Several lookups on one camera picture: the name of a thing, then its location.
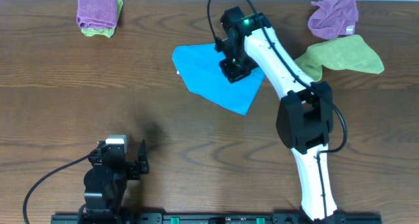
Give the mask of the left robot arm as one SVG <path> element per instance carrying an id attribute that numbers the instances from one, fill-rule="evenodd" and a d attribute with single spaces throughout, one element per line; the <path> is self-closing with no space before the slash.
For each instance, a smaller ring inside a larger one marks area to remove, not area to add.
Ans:
<path id="1" fill-rule="evenodd" d="M 112 135 L 88 155 L 92 165 L 84 176 L 85 204 L 77 223 L 135 223 L 134 215 L 122 207 L 127 182 L 149 173 L 145 140 L 139 144 L 137 160 L 126 160 L 127 137 Z"/>

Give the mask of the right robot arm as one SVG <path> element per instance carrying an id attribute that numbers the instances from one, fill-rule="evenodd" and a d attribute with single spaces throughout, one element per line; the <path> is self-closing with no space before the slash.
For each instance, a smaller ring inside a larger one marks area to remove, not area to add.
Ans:
<path id="1" fill-rule="evenodd" d="M 264 14 L 245 16 L 239 7 L 224 12 L 220 23 L 227 35 L 216 39 L 216 51 L 225 59 L 219 66 L 230 83 L 260 68 L 274 87 L 280 107 L 276 129 L 297 163 L 301 182 L 301 208 L 309 221 L 332 223 L 337 205 L 327 171 L 329 134 L 333 129 L 332 92 L 316 84 L 278 41 Z"/>

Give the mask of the blue microfibre cloth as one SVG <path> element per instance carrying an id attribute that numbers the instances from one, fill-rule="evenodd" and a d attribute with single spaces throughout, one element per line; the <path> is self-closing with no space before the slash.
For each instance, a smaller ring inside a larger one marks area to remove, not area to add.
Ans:
<path id="1" fill-rule="evenodd" d="M 181 45 L 172 54 L 177 74 L 190 92 L 237 114 L 247 115 L 265 74 L 258 67 L 248 77 L 230 83 L 219 67 L 224 58 L 223 53 L 215 51 L 213 43 Z"/>

